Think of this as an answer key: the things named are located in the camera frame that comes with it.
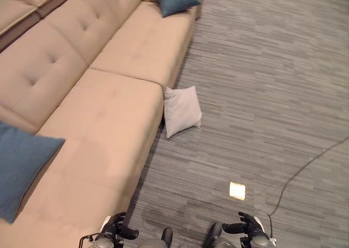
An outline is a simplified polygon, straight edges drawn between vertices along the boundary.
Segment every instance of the black handle grip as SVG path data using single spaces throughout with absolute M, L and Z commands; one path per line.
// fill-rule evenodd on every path
M 119 235 L 120 235 L 120 237 L 122 237 L 124 239 L 134 240 L 138 237 L 139 234 L 140 233 L 138 230 L 132 230 L 132 229 L 127 228 L 127 227 L 122 227 Z
M 244 223 L 232 223 L 230 225 L 227 225 L 225 223 L 222 224 L 222 228 L 224 232 L 236 234 L 236 233 L 244 233 L 245 232 L 246 224 Z

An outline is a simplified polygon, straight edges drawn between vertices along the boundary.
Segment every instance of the floor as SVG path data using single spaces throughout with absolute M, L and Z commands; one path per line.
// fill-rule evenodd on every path
M 204 0 L 178 88 L 202 126 L 160 129 L 129 209 L 134 248 L 174 230 L 198 248 L 212 222 L 257 215 L 267 233 L 284 183 L 349 134 L 348 0 Z M 306 168 L 272 216 L 278 247 L 349 247 L 349 143 Z M 245 184 L 245 201 L 228 196 Z

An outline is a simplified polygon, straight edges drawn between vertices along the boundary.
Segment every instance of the black cable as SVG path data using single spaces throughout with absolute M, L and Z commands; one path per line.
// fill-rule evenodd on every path
M 269 216 L 269 220 L 270 220 L 270 238 L 273 237 L 273 225 L 272 225 L 272 215 L 275 214 L 276 210 L 278 209 L 282 196 L 284 194 L 284 191 L 286 189 L 286 187 L 288 186 L 288 184 L 290 183 L 290 181 L 292 181 L 297 175 L 299 175 L 299 173 L 301 171 L 303 171 L 308 165 L 310 165 L 312 162 L 314 162 L 316 159 L 320 158 L 322 155 L 324 155 L 325 153 L 327 153 L 328 151 L 330 151 L 332 148 L 344 143 L 345 141 L 347 141 L 349 139 L 349 135 L 347 137 L 345 137 L 342 141 L 339 141 L 338 143 L 333 144 L 332 146 L 328 147 L 327 149 L 325 149 L 324 151 L 322 151 L 320 154 L 316 155 L 314 158 L 312 158 L 309 162 L 307 162 L 305 165 L 303 165 L 297 173 L 295 173 L 288 181 L 287 183 L 284 185 L 284 187 L 282 188 L 280 197 L 279 197 L 279 201 L 277 203 L 277 205 L 275 206 L 275 209 L 268 214 Z

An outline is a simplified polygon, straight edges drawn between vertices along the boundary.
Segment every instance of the sofa backrest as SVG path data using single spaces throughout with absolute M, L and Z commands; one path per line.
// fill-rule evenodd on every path
M 67 0 L 0 53 L 0 120 L 37 132 L 140 0 Z

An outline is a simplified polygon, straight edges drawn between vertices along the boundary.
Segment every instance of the sofa seat cushion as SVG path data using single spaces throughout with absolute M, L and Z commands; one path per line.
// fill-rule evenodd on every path
M 163 18 L 155 3 L 142 2 L 91 68 L 152 81 L 163 90 L 173 87 L 192 36 L 194 18 L 194 9 Z
M 66 142 L 0 247 L 76 247 L 127 210 L 162 112 L 159 85 L 88 69 L 38 132 Z

